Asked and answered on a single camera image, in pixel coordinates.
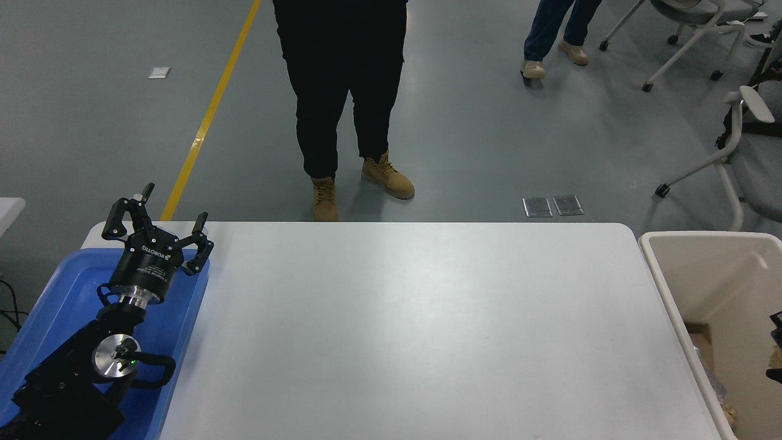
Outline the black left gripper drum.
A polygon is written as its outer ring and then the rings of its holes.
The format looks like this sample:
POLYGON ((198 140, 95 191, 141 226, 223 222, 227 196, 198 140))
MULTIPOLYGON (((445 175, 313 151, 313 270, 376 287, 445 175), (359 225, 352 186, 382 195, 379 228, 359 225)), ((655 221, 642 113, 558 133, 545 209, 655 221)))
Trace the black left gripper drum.
POLYGON ((110 277, 110 295, 140 293, 149 303, 164 303, 176 270, 184 262, 182 250, 174 247, 177 242, 177 236, 158 227, 153 228, 153 238, 143 231, 129 235, 110 277))

